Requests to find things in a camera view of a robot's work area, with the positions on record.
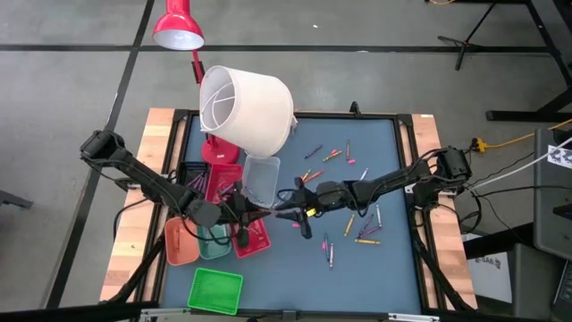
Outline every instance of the gray floor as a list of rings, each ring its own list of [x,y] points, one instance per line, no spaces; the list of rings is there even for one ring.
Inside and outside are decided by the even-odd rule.
[[[551,1],[536,1],[559,49],[572,57],[572,38]],[[4,0],[0,44],[130,45],[143,0],[91,2]],[[156,1],[144,44],[164,10]],[[427,5],[422,0],[196,0],[209,45],[320,44],[432,46],[438,35],[463,38],[483,4]],[[539,46],[524,6],[499,5],[475,42]],[[0,310],[42,305],[64,236],[88,172],[79,146],[105,124],[128,53],[0,52],[0,189],[33,199],[35,207],[0,208]],[[565,85],[545,55],[470,55],[460,72],[455,55],[369,53],[201,53],[215,64],[272,74],[288,85],[300,110],[345,111],[352,100],[366,112],[434,114],[443,145],[466,147],[474,136],[502,142],[545,124],[489,123],[488,109],[534,110]],[[197,108],[190,53],[141,53],[116,131],[137,152],[147,110]],[[475,177],[532,151],[532,141],[473,156]],[[523,172],[491,189],[527,185]],[[491,198],[509,225],[532,219],[532,193]],[[124,193],[100,181],[63,305],[95,303],[113,245],[114,213]],[[459,198],[459,213],[474,210]],[[480,230],[503,226],[485,207]]]

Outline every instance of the orange container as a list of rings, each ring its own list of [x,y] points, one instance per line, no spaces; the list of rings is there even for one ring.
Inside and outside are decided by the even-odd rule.
[[[167,251],[167,262],[173,266],[185,265],[197,260],[197,239],[190,235],[182,225],[181,217],[174,217],[164,224],[164,242]],[[197,234],[197,227],[189,219],[185,219],[189,230]]]

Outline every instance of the transparent container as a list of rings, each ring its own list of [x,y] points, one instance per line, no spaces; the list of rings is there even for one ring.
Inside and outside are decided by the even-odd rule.
[[[247,156],[242,171],[242,194],[256,205],[270,208],[274,203],[279,170],[278,157]]]

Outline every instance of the green plastic basket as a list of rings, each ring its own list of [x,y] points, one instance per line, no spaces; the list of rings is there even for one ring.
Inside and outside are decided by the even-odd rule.
[[[242,275],[197,268],[187,305],[216,313],[236,315]]]

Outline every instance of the black tripod stand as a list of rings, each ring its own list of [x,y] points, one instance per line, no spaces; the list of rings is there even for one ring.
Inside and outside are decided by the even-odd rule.
[[[476,24],[476,26],[473,28],[471,33],[468,35],[467,39],[465,39],[465,41],[461,41],[461,40],[457,40],[457,39],[453,39],[453,38],[448,38],[448,37],[444,37],[444,36],[438,36],[437,37],[439,40],[450,41],[453,44],[455,44],[455,46],[461,47],[460,51],[458,52],[457,63],[455,64],[455,71],[458,71],[461,68],[461,64],[463,63],[463,58],[465,57],[465,52],[467,51],[468,47],[472,47],[472,48],[477,49],[477,50],[480,47],[478,45],[471,44],[469,41],[471,40],[473,35],[475,35],[475,33],[479,29],[479,27],[481,27],[481,24],[486,19],[486,17],[489,15],[489,13],[491,13],[492,8],[494,8],[494,6],[496,4],[497,4],[497,2],[495,1],[489,6],[489,9],[487,9],[486,13],[484,13],[484,15],[481,18],[481,20],[479,21],[479,23]]]

